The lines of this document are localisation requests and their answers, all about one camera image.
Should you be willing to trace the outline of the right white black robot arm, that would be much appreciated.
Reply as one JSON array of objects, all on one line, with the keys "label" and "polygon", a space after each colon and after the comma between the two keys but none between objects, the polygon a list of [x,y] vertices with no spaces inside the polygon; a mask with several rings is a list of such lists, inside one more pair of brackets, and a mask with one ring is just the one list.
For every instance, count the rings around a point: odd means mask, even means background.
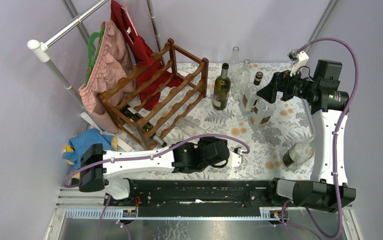
[{"label": "right white black robot arm", "polygon": [[342,63],[320,59],[312,79],[290,70],[277,71],[257,95],[272,104],[277,93],[281,100],[306,100],[315,130],[315,159],[310,180],[274,178],[275,187],[266,192],[269,204],[279,206],[286,198],[296,206],[336,213],[356,198],[348,187],[344,168],[344,131],[349,94],[339,91]]}]

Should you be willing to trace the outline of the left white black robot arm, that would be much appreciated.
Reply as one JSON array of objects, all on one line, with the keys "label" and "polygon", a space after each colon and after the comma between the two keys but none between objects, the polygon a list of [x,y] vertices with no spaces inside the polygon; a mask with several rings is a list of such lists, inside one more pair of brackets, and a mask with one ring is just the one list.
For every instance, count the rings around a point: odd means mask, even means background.
[{"label": "left white black robot arm", "polygon": [[171,147],[132,152],[104,150],[102,144],[93,144],[80,158],[79,191],[105,191],[127,206],[135,198],[125,177],[127,174],[191,174],[207,167],[223,168],[229,162],[230,155],[227,141],[217,137],[202,137],[197,144],[179,142]]}]

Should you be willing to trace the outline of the clear square glass bottle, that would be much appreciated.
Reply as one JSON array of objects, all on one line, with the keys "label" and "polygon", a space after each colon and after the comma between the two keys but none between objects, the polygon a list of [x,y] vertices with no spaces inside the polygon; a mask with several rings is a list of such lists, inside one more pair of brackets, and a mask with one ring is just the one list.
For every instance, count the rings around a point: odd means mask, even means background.
[{"label": "clear square glass bottle", "polygon": [[180,118],[175,123],[175,126],[180,131],[182,131],[185,135],[187,135],[189,137],[207,134],[207,132],[203,128],[201,128],[197,124],[185,119],[184,117]]}]

